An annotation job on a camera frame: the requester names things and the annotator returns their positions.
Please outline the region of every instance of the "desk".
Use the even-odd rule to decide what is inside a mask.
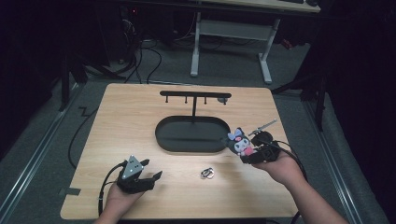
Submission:
[[[97,1],[92,1],[92,0],[83,0],[80,1],[81,3],[97,3]],[[263,15],[263,16],[271,16],[271,17],[276,17],[276,18],[289,18],[289,19],[301,19],[301,20],[309,20],[309,21],[346,21],[347,18],[341,16],[323,16],[320,15],[320,8],[319,7],[310,7],[306,3],[304,4],[295,4],[295,3],[289,3],[289,2],[283,2],[283,1],[278,1],[278,0],[247,0],[247,1],[242,1],[242,0],[204,0],[201,1],[202,4],[196,4],[196,1],[163,1],[163,0],[106,0],[104,2],[108,3],[114,3],[114,4],[126,4],[126,5],[133,5],[134,7],[157,7],[157,8],[172,8],[174,10],[186,10],[186,11],[193,11],[193,12],[208,12],[208,13],[235,13],[235,14],[243,14],[243,15]],[[271,47],[272,43],[267,45],[266,50],[269,52],[269,47]],[[70,63],[76,63],[78,59],[73,56],[73,55],[66,55],[66,60],[65,63],[66,65],[69,65]],[[267,66],[265,67],[266,63],[266,56],[265,53],[262,55],[261,60],[261,65],[264,65],[264,69],[268,68]],[[303,72],[299,73],[314,73],[316,74],[317,72],[314,71],[309,71],[311,68],[306,69]],[[112,74],[110,71],[105,71],[103,70],[105,74],[107,74],[110,77],[114,77],[116,74]],[[62,75],[62,101],[63,101],[63,106],[61,109],[63,109],[69,101],[69,72],[70,68],[65,69]],[[72,73],[73,76],[75,77],[76,82],[78,83],[85,83],[86,82],[86,76],[81,75],[78,76],[78,71],[75,73]],[[301,78],[301,80],[296,80],[295,82],[292,82],[290,84],[284,85],[280,88],[277,88],[273,90],[273,93],[280,93],[282,91],[285,91],[291,87],[296,87],[300,85],[303,82],[306,82],[309,78]],[[318,100],[318,107],[317,107],[317,114],[316,114],[316,120],[319,128],[321,129],[321,116],[323,112],[323,102],[324,102],[324,92],[325,92],[325,85],[319,85],[317,82],[314,82],[313,84],[314,88],[319,89],[320,95],[319,95],[319,100]],[[312,93],[309,94],[309,99],[314,98],[316,95]]]
[[[223,119],[232,132],[237,127],[251,132],[278,119],[266,131],[275,140],[287,142],[268,89],[110,84],[70,185],[81,192],[66,196],[62,218],[97,218],[97,198],[106,174],[130,155],[141,161],[150,159],[141,177],[159,171],[163,175],[124,218],[292,217],[297,212],[283,185],[242,163],[227,148],[216,154],[170,153],[160,148],[154,133],[158,122],[173,115],[189,116],[192,104],[192,99],[185,104],[184,97],[169,97],[166,103],[160,91],[228,92],[232,97],[227,105],[215,98],[208,98],[205,105],[198,99],[196,116]],[[215,176],[202,179],[201,172],[208,167],[215,170]],[[114,172],[109,181],[117,175]]]
[[[304,2],[303,4],[296,4],[278,0],[201,0],[199,1],[199,4],[202,4],[202,2],[236,5],[237,7],[264,7],[276,10],[291,10],[306,13],[320,12],[319,7],[311,7],[306,2]],[[201,13],[198,12],[195,25],[195,45],[191,61],[191,76],[198,76],[200,35],[217,35],[224,37],[246,38],[266,41],[266,45],[264,46],[264,48],[262,49],[262,53],[260,53],[258,57],[260,66],[262,68],[264,82],[266,84],[272,84],[272,79],[266,60],[274,38],[276,36],[276,31],[279,23],[280,19],[275,19],[272,26],[227,21],[201,20]]]

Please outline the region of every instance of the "gray floor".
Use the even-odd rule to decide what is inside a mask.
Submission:
[[[161,54],[161,64],[151,75],[151,84],[171,82],[274,89],[293,80],[303,57],[309,50],[308,45],[294,49],[284,49],[282,46],[274,45],[268,58],[274,83],[268,86],[263,82],[256,54],[251,53],[257,51],[261,43],[245,46],[249,52],[245,49],[230,50],[234,47],[232,41],[219,48],[213,43],[203,44],[199,76],[194,78],[189,75],[191,46],[188,45],[188,41],[178,43],[185,46],[175,45],[169,49],[161,44],[155,45],[154,42],[145,43],[146,47],[155,46],[152,49]],[[160,61],[159,55],[152,49],[142,51],[142,63],[138,69],[142,82],[146,82],[147,76]],[[112,69],[117,69],[119,66],[121,65],[114,64]],[[106,85],[121,81],[103,76],[89,75],[89,77],[85,86],[79,86],[73,91],[75,100],[63,113],[58,111],[61,105],[61,89],[60,85],[57,85],[53,90],[54,96],[36,112],[18,142],[0,162],[2,180],[0,202],[4,202],[0,209],[1,223],[92,222],[63,220],[60,217],[64,201],[64,195],[60,192],[70,185],[74,174],[74,169],[67,159],[67,151],[78,127],[86,119],[81,116],[81,107],[87,108],[86,114],[91,113],[99,106]],[[132,76],[130,82],[139,82],[136,74]],[[313,187],[337,211],[348,218],[350,223],[388,223],[350,153],[329,98],[326,99],[323,133],[317,131],[312,121],[311,108],[315,102],[301,102],[298,91],[287,91],[275,95],[274,98],[289,142],[300,156]],[[59,128],[53,135],[46,134],[56,119],[58,122],[55,124],[59,123]],[[94,116],[87,119],[71,146],[74,163],[78,163],[93,120]],[[31,158],[43,159],[34,162],[30,161]],[[35,169],[24,170],[27,166]],[[337,178],[337,174],[341,175],[342,183]],[[290,218],[272,219],[280,223],[291,221]]]

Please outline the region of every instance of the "small metal object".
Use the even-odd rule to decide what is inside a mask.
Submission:
[[[213,168],[209,167],[201,172],[201,178],[211,179],[215,175]]]
[[[255,131],[253,131],[252,133],[250,133],[248,136],[251,136],[251,135],[253,135],[253,134],[255,134],[255,133],[261,132],[264,128],[267,128],[268,126],[272,125],[272,124],[275,123],[275,122],[277,122],[277,119],[274,119],[273,121],[271,121],[271,122],[269,122],[269,123],[267,123],[267,124],[262,125],[261,127],[257,128]]]

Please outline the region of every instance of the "dark background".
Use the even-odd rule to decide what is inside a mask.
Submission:
[[[322,14],[349,15],[350,20],[325,25],[284,20],[276,42],[288,39],[293,45],[312,44],[296,79],[326,75],[327,92],[346,140],[389,221],[394,223],[395,3],[348,0],[320,4]],[[112,23],[117,13],[116,7],[106,11],[90,5],[50,5],[45,1],[1,3],[1,158],[30,117],[51,97],[51,88],[64,69],[66,52],[76,50],[103,65],[124,58],[124,47],[114,45],[122,41],[110,43],[106,37],[118,26]],[[175,38],[172,29],[184,34],[190,28],[183,23],[189,20],[183,18],[191,17],[191,13],[143,10],[142,14],[147,18],[144,25],[150,28],[148,34],[169,45]],[[93,48],[92,43],[101,49]],[[312,79],[298,88],[315,93],[317,86],[318,81]]]

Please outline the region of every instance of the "white desk leg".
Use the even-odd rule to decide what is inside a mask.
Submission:
[[[260,65],[262,66],[262,75],[264,76],[264,82],[266,84],[272,84],[270,71],[268,70],[267,57],[270,52],[271,46],[274,42],[274,38],[275,38],[277,27],[279,26],[279,23],[280,23],[280,19],[276,19],[274,21],[274,25],[270,31],[270,34],[269,34],[269,37],[267,40],[267,45],[265,46],[265,49],[264,49],[264,53],[259,54]]]
[[[195,24],[195,45],[194,45],[194,52],[192,53],[191,73],[190,73],[192,77],[198,76],[200,32],[201,32],[201,12],[197,12],[197,22]]]

